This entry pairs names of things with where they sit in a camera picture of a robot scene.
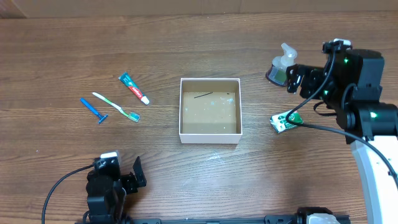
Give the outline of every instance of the toothpaste cap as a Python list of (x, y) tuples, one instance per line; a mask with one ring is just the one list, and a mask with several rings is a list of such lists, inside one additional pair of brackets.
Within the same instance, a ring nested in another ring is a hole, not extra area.
[(149, 100), (148, 100), (148, 97), (147, 97), (147, 96), (143, 96), (143, 97), (141, 98), (141, 101), (142, 101), (143, 103), (145, 103), (145, 105), (148, 105), (148, 104), (149, 104)]

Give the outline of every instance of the red label on toothpaste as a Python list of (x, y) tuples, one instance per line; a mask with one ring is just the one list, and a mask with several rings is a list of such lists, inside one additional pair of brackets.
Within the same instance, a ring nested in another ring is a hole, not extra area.
[(139, 89), (137, 89), (134, 86), (129, 86), (129, 89), (141, 100), (143, 95), (142, 95), (141, 91), (139, 91)]

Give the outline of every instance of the pump nozzle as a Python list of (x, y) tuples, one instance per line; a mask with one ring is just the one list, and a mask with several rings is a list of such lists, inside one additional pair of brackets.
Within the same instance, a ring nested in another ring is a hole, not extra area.
[(289, 66), (294, 65), (294, 59), (297, 57), (297, 52), (293, 48), (291, 48), (286, 43), (281, 45), (282, 49), (284, 50), (285, 55), (283, 55), (280, 59), (280, 63), (283, 67), (287, 68)]

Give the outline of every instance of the blue razor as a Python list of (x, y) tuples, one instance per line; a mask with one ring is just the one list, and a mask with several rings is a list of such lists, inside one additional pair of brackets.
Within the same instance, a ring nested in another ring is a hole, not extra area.
[(88, 108), (91, 110), (91, 112), (93, 112), (95, 115), (97, 115), (97, 117), (99, 118), (99, 122), (98, 124), (101, 124), (107, 117), (108, 115), (106, 114), (105, 116), (100, 115), (100, 113), (93, 108), (93, 106), (91, 106), (84, 98), (80, 98), (80, 101)]

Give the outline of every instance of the green and white package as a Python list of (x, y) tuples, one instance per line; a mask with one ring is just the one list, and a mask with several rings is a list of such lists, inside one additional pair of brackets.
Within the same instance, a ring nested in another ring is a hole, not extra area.
[[(291, 112), (291, 110), (290, 111), (286, 111), (285, 113), (281, 113), (281, 114), (277, 114), (277, 115), (271, 116), (271, 119), (269, 121), (271, 122), (271, 125), (274, 127), (274, 129), (278, 133), (281, 133), (282, 131), (297, 127), (297, 125), (290, 124), (290, 123), (288, 123), (286, 121), (286, 115), (289, 112)], [(290, 120), (294, 121), (296, 123), (300, 123), (300, 124), (303, 123), (303, 119), (301, 119), (301, 116), (299, 115), (299, 113), (297, 111), (294, 111), (290, 115)]]

